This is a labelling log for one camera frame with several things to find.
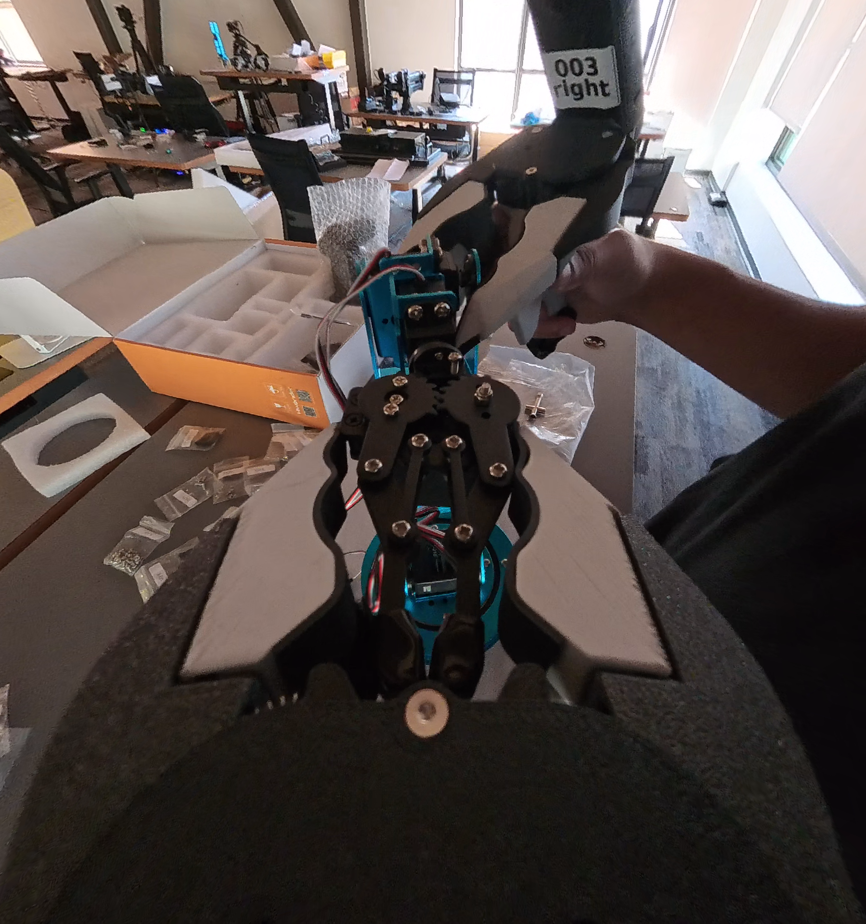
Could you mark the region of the person's right hand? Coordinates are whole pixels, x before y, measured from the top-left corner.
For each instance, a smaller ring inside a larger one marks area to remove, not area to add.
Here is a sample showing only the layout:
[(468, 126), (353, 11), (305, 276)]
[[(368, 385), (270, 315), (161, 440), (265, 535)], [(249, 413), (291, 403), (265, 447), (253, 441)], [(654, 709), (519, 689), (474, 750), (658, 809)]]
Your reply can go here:
[(665, 246), (622, 229), (581, 245), (544, 293), (535, 337), (560, 340), (579, 324), (627, 321), (668, 257)]

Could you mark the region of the bubble wrap bag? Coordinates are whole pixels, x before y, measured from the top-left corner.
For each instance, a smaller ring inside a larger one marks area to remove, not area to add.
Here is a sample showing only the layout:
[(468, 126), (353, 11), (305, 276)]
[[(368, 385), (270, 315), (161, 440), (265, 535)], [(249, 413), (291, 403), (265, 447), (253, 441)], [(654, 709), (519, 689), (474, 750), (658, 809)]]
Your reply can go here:
[(316, 244), (330, 262), (334, 300), (339, 300), (388, 246), (390, 184), (357, 178), (311, 186), (307, 193)]

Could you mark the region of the person's right forearm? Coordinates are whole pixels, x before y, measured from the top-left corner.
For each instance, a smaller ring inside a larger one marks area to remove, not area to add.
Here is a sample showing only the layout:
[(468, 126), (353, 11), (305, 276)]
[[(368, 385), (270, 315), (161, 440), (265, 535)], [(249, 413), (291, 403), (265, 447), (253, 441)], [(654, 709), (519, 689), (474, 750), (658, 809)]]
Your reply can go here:
[(637, 325), (763, 410), (805, 410), (866, 362), (866, 306), (809, 299), (646, 242)]

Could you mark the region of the black toy robot claw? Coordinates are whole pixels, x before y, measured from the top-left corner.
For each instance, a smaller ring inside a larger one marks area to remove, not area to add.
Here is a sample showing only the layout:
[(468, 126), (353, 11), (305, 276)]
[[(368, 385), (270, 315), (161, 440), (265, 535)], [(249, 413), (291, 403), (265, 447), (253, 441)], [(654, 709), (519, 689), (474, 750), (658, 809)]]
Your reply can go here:
[(511, 551), (497, 521), (525, 459), (519, 410), (511, 388), (439, 341), (349, 395), (337, 430), (375, 527), (362, 624), (385, 699), (427, 680), (470, 698), (481, 679)]

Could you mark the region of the clear plastic bag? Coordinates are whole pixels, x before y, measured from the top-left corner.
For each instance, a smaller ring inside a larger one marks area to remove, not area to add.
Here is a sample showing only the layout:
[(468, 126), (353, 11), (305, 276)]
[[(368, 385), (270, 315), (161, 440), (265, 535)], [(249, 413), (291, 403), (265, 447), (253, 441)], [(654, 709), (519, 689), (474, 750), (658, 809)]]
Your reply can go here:
[[(595, 370), (576, 356), (554, 352), (539, 359), (526, 348), (493, 345), (478, 370), (510, 387), (519, 398), (519, 426), (549, 445), (569, 464), (595, 408)], [(544, 418), (528, 421), (524, 414), (539, 392), (547, 408)]]

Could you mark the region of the white parts box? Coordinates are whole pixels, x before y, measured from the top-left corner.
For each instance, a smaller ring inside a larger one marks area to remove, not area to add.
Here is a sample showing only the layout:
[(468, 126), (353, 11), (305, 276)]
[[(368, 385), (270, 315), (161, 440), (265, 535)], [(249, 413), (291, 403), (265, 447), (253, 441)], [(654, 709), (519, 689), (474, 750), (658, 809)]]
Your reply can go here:
[(0, 280), (34, 279), (123, 344), (310, 372), (330, 263), (250, 217), (225, 185), (103, 199), (0, 243)]

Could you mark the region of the dark grey desk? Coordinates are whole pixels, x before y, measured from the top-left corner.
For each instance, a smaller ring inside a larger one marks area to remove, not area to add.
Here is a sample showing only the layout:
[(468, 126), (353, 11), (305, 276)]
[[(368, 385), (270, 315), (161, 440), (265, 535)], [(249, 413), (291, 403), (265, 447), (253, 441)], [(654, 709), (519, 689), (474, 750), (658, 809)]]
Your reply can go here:
[[(622, 512), (633, 510), (636, 334), (611, 322), (578, 329), (562, 352), (595, 367), (595, 410), (574, 468)], [(12, 728), (28, 729), (0, 793), (0, 872), (26, 791), (54, 728), (92, 666), (142, 601), (134, 578), (103, 564), (154, 501), (215, 460), (260, 456), (263, 418), (177, 401), (160, 426), (0, 570), (0, 687)], [(211, 453), (167, 452), (180, 427), (226, 432)]]

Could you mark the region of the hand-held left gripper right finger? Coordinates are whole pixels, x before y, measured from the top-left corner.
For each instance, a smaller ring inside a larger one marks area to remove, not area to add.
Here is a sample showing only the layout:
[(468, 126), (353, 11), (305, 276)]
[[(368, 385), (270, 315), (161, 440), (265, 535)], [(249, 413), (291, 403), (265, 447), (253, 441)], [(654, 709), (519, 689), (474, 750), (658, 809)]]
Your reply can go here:
[(508, 504), (506, 653), (562, 683), (672, 667), (617, 510), (547, 445), (521, 433)]

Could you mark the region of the bright paned window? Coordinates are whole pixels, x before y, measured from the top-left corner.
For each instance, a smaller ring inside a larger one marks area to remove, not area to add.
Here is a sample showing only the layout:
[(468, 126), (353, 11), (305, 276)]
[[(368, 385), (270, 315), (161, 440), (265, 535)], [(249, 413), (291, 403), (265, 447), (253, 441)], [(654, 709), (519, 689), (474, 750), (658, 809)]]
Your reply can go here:
[(486, 115), (481, 129), (513, 132), (529, 114), (554, 115), (543, 64), (524, 1), (461, 1), (461, 70), (474, 70), (473, 108)]

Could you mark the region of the white foam packing piece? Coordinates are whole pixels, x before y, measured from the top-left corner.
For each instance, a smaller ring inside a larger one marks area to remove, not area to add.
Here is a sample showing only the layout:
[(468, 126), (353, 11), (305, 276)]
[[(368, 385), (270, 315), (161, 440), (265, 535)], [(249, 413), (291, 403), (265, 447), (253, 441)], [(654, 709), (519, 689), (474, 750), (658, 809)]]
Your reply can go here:
[[(112, 420), (115, 424), (102, 443), (62, 464), (48, 466), (39, 462), (42, 450), (59, 434), (80, 423), (98, 420)], [(23, 478), (36, 491), (50, 498), (68, 491), (150, 437), (150, 433), (108, 396), (98, 394), (12, 435), (2, 443), (2, 448)]]

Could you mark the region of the cluttered wooden desk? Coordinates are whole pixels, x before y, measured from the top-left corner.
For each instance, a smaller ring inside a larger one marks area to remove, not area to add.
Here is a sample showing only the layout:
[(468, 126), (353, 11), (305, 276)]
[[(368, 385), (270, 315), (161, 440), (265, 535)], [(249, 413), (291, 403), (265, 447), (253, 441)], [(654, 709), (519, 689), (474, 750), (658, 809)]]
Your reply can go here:
[(348, 94), (348, 71), (346, 52), (321, 47), (319, 53), (300, 56), (236, 55), (227, 66), (200, 74), (234, 94), (248, 132), (267, 134), (279, 122), (269, 100), (272, 94), (295, 96), (301, 127), (328, 124), (331, 132), (346, 128), (340, 97)]

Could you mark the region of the beige roller blind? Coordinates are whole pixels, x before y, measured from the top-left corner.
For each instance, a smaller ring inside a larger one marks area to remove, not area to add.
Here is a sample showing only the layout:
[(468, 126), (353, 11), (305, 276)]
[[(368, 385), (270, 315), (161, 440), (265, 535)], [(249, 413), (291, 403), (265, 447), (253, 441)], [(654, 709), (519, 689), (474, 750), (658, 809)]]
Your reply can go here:
[(769, 107), (796, 134), (781, 187), (866, 292), (866, 1), (818, 3)]

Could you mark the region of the blue toy robot arm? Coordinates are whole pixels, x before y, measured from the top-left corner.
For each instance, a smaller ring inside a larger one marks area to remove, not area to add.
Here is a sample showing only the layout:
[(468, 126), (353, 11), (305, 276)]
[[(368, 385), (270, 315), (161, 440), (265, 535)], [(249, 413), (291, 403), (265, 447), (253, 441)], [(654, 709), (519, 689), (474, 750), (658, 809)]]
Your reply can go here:
[(480, 279), (476, 255), (471, 273), (446, 269), (433, 244), (413, 253), (381, 256), (360, 293), (374, 379), (404, 371), (417, 347), (433, 341), (457, 347), (470, 372), (477, 373), (476, 347), (457, 345), (463, 283)]

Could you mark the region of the brown wooden desk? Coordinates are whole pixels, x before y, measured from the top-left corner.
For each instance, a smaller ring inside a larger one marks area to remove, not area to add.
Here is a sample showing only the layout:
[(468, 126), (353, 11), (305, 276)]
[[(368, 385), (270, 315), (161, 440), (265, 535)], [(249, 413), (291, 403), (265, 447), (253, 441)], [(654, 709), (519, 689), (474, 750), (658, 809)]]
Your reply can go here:
[(0, 382), (0, 440), (37, 419), (105, 394), (153, 433), (183, 402), (153, 393), (110, 341), (92, 340), (43, 364), (14, 370)]

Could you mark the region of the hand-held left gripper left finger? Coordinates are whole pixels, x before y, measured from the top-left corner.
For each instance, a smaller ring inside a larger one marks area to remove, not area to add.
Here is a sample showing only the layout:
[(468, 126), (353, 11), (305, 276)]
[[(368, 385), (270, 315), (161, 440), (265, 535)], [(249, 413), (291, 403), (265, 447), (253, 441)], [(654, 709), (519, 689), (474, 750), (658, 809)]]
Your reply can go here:
[(300, 683), (316, 664), (349, 660), (356, 603), (336, 542), (346, 472), (346, 439), (324, 431), (244, 504), (181, 679)]

